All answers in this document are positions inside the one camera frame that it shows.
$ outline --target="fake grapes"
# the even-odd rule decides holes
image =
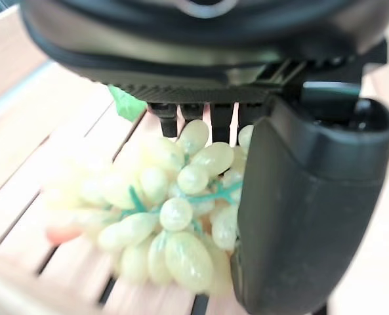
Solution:
[[[209,129],[195,120],[176,142],[126,144],[113,163],[76,150],[44,185],[52,217],[47,236],[56,244],[88,237],[132,284],[176,282],[193,293],[228,293],[252,131],[242,129],[235,148],[205,148]]]

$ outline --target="grape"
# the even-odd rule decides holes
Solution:
[[[140,184],[145,196],[154,204],[161,203],[167,197],[167,174],[158,167],[149,167],[140,174]]]
[[[225,142],[215,142],[197,153],[191,165],[198,165],[206,170],[210,177],[215,177],[229,168],[234,160],[234,151]]]
[[[135,178],[124,177],[117,172],[111,172],[105,176],[101,183],[102,195],[110,204],[122,208],[133,209],[129,188],[133,187],[137,196],[143,200],[144,195],[140,183]]]
[[[147,141],[142,153],[146,163],[156,165],[169,174],[176,175],[184,166],[182,149],[165,137]]]
[[[192,156],[205,147],[209,138],[209,128],[203,120],[193,120],[182,130],[176,142],[185,154]]]
[[[82,235],[82,230],[76,226],[48,226],[45,230],[45,235],[51,242],[51,245],[59,246]]]
[[[201,195],[207,195],[210,193],[211,193],[210,190],[204,190]],[[194,216],[201,217],[211,212],[215,208],[215,200],[193,202],[191,203],[191,205],[193,208]]]
[[[118,218],[119,213],[113,211],[84,209],[77,213],[75,221],[83,229],[86,237],[96,242],[101,231]]]
[[[245,153],[248,153],[249,144],[253,135],[254,125],[248,125],[241,129],[238,135],[239,145]]]
[[[145,167],[139,143],[126,143],[116,157],[113,168],[122,175],[136,177]]]
[[[225,296],[230,293],[232,288],[229,257],[215,245],[210,236],[204,236],[202,240],[212,258],[215,270],[215,276],[213,277],[212,285],[208,289],[208,293],[211,295]]]
[[[193,209],[186,199],[171,198],[161,209],[160,221],[164,229],[181,231],[185,229],[193,218]]]
[[[203,293],[213,282],[213,262],[205,246],[190,232],[171,234],[165,260],[175,281],[194,293]]]
[[[148,255],[150,279],[154,284],[164,285],[172,282],[173,277],[165,261],[167,233],[162,231],[153,240]]]
[[[73,190],[50,189],[42,193],[43,204],[48,209],[67,210],[82,205]]]
[[[213,224],[217,215],[225,208],[229,207],[229,203],[224,200],[216,200],[215,208],[210,212],[209,219],[210,223]]]
[[[70,163],[55,163],[42,172],[43,180],[41,185],[44,190],[63,189],[66,191],[76,191],[84,178],[83,174]]]
[[[219,248],[233,251],[236,241],[237,207],[229,206],[215,217],[212,224],[212,237]]]
[[[178,174],[177,183],[185,194],[194,195],[207,187],[209,176],[202,167],[187,165]]]
[[[240,172],[236,171],[235,169],[229,169],[223,175],[222,185],[224,188],[228,188],[231,185],[240,182],[242,180],[243,180],[243,175]],[[239,202],[241,200],[241,194],[242,194],[242,188],[231,192],[230,195],[234,201]]]
[[[153,237],[129,246],[121,257],[121,277],[132,284],[144,284],[149,278],[148,253]]]
[[[103,229],[98,236],[98,246],[103,251],[116,252],[124,248],[125,244],[121,239],[120,222],[113,223]]]
[[[236,170],[240,174],[245,172],[245,164],[247,162],[247,155],[240,146],[234,147],[234,161],[231,164],[231,169]]]
[[[178,184],[176,182],[173,182],[169,185],[168,197],[169,198],[184,198],[185,194],[184,194],[184,192],[182,192],[182,190],[178,186]]]
[[[100,186],[100,180],[88,179],[83,181],[79,194],[80,198],[91,205],[97,205],[99,207],[107,206],[108,202],[102,195]]]
[[[158,222],[153,213],[136,213],[119,223],[120,240],[124,246],[137,245],[145,240],[155,229]]]

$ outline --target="artificial leaf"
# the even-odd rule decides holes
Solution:
[[[108,89],[114,98],[117,113],[124,119],[134,122],[147,107],[146,102],[138,100],[118,87],[108,85]]]

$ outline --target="robotic arm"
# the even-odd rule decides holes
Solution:
[[[211,104],[213,140],[254,123],[232,256],[254,315],[321,306],[352,260],[389,160],[389,111],[359,97],[385,64],[389,0],[22,0],[50,57],[148,102],[163,134]]]

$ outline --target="red fruit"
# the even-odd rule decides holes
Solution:
[[[49,226],[45,230],[45,235],[47,239],[54,246],[58,246],[68,241],[72,241],[82,235],[82,233],[82,229],[76,226]]]

